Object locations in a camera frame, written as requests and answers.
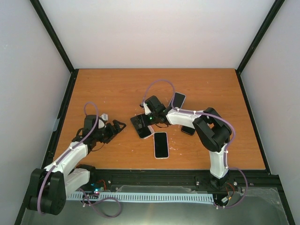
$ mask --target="white arm segment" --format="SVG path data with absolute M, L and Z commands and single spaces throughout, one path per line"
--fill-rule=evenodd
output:
M 228 168 L 224 166 L 224 149 L 226 145 L 227 144 L 225 144 L 222 147 L 220 152 L 209 151 L 210 152 L 210 173 L 213 176 L 217 177 L 218 179 L 224 177 L 228 172 Z
M 88 183 L 90 180 L 90 172 L 86 169 L 74 169 L 74 171 L 67 176 L 65 180 L 66 196 L 68 197 L 82 185 Z
M 193 121 L 198 117 L 200 117 L 200 115 L 178 112 L 174 109 L 171 109 L 166 115 L 166 118 L 168 119 L 170 124 L 183 125 L 189 128 L 195 128 L 193 125 Z
M 78 142 L 72 142 L 70 147 L 72 148 Z M 67 180 L 67 176 L 74 169 L 77 163 L 88 155 L 88 146 L 86 144 L 81 143 L 75 149 L 73 149 L 58 165 L 56 165 L 57 161 L 65 154 L 62 153 L 53 163 L 49 164 L 45 167 L 46 171 L 49 171 L 54 165 L 56 166 L 52 172 L 60 171 L 64 174 L 64 179 Z
M 178 112 L 177 110 L 171 109 L 166 115 L 170 124 L 173 125 L 183 125 L 189 128 L 195 128 L 193 125 L 193 121 L 200 117 L 201 115 L 189 114 L 184 112 Z M 224 177 L 228 168 L 224 166 L 224 149 L 225 144 L 220 152 L 210 152 L 210 173 L 217 177 L 218 179 Z

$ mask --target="white cable channel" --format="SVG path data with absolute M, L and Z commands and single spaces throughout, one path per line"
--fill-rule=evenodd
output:
M 99 196 L 89 196 L 91 201 L 98 201 L 107 197 L 116 198 L 123 203 L 202 203 L 212 204 L 212 194 L 167 194 L 167 193 L 122 193 L 101 192 Z M 75 191 L 67 197 L 69 201 L 81 201 L 83 193 Z

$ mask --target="white smartphone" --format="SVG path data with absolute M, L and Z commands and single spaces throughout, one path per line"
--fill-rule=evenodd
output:
M 175 92 L 173 106 L 181 108 L 185 100 L 186 100 L 186 96 L 184 94 Z
M 169 158 L 169 145 L 166 132 L 154 133 L 154 157 L 155 158 Z

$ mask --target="metal floor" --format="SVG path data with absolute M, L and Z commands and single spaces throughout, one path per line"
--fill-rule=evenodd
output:
M 284 209 L 274 189 L 250 190 L 232 209 L 216 209 L 197 203 L 122 203 L 123 211 L 113 219 L 100 217 L 79 201 L 68 201 L 57 216 L 26 211 L 22 225 L 287 225 Z M 107 214 L 117 212 L 115 202 L 97 206 Z

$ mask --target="phone screen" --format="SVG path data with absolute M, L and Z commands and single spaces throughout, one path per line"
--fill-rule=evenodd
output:
M 151 126 L 143 127 L 140 128 L 137 131 L 137 134 L 139 135 L 140 138 L 146 138 L 149 137 L 151 134 L 153 134 L 154 130 Z
M 154 155 L 155 158 L 169 157 L 169 146 L 166 132 L 154 133 Z
M 181 127 L 181 131 L 182 131 L 183 133 L 188 134 L 188 135 L 194 135 L 194 133 L 195 133 L 195 129 L 190 128 L 190 127 L 186 127 L 186 126 L 182 126 L 182 127 Z
M 186 99 L 186 96 L 184 94 L 176 92 L 175 95 L 174 95 L 173 106 L 181 108 L 185 99 Z

